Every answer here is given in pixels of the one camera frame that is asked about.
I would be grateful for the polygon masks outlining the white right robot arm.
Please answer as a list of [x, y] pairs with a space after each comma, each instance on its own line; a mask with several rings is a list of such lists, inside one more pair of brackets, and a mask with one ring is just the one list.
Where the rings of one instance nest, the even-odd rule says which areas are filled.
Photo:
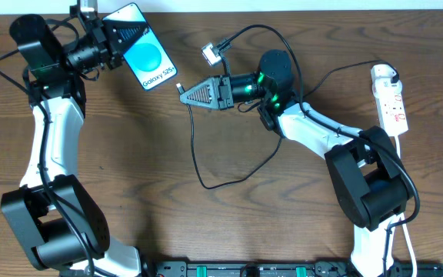
[[352, 265], [362, 276], [389, 276], [395, 229], [418, 214], [415, 209], [404, 215], [408, 200], [420, 203], [418, 190], [383, 128], [361, 130], [316, 112], [298, 99], [293, 82], [291, 56], [274, 49], [261, 57], [253, 73], [225, 73], [177, 89], [189, 108], [226, 110], [255, 100], [267, 130], [323, 158], [338, 204], [355, 228]]

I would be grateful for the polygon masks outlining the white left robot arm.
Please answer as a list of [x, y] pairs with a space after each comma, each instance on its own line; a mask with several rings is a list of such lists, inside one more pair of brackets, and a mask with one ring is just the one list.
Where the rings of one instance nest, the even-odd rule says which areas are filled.
[[85, 119], [85, 82], [117, 68], [144, 35], [146, 22], [107, 20], [73, 11], [85, 30], [62, 44], [69, 19], [23, 15], [10, 26], [26, 60], [18, 87], [35, 120], [32, 153], [19, 187], [2, 196], [2, 213], [30, 264], [62, 276], [153, 276], [154, 264], [109, 231], [104, 213], [78, 180], [78, 140]]

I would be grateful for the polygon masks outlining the blue Galaxy smartphone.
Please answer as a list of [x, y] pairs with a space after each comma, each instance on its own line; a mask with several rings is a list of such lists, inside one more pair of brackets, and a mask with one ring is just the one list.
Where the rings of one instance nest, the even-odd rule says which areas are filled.
[[[147, 22], [135, 3], [130, 3], [105, 16], [104, 20]], [[178, 72], [151, 27], [124, 54], [124, 59], [146, 91], [173, 78]]]

